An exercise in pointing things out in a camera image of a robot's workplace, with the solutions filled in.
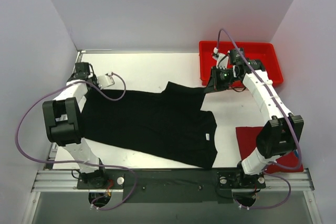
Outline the black t shirt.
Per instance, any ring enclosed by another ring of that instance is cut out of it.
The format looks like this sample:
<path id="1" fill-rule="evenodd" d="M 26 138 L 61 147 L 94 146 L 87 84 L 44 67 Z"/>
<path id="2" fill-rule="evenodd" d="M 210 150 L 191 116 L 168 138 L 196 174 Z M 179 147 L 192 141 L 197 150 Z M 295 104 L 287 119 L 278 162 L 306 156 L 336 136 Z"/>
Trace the black t shirt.
<path id="1" fill-rule="evenodd" d="M 217 156 L 216 120 L 201 109 L 203 88 L 168 82 L 160 93 L 90 90 L 83 107 L 85 138 L 211 169 Z"/>

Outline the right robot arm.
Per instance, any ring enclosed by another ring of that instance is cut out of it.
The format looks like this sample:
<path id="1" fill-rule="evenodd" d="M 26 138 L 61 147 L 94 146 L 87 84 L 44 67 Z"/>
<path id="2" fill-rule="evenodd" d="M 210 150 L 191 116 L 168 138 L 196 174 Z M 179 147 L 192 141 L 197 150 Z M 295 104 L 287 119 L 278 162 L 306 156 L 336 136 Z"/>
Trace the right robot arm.
<path id="1" fill-rule="evenodd" d="M 235 183 L 246 187 L 253 181 L 254 175 L 261 174 L 265 168 L 277 164 L 277 159 L 294 150 L 298 150 L 304 121 L 302 116 L 294 115 L 282 102 L 268 77 L 260 60 L 245 58 L 242 48 L 220 53 L 213 50 L 216 65 L 205 93 L 225 91 L 240 81 L 253 96 L 264 120 L 264 127 L 256 137 L 255 149 L 240 162 L 241 170 L 234 174 Z"/>

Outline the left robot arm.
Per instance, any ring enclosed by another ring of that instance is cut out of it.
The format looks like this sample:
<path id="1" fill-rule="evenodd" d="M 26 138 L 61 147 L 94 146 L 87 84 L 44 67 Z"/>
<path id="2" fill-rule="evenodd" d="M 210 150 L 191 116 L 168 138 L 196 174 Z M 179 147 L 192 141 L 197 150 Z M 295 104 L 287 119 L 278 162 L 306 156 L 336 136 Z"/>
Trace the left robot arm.
<path id="1" fill-rule="evenodd" d="M 79 179 L 92 188 L 103 188 L 108 175 L 101 167 L 101 159 L 92 152 L 84 138 L 81 109 L 90 90 L 87 82 L 98 85 L 93 66 L 87 62 L 76 63 L 67 82 L 70 87 L 42 104 L 43 116 L 49 141 L 67 150 L 79 162 Z"/>

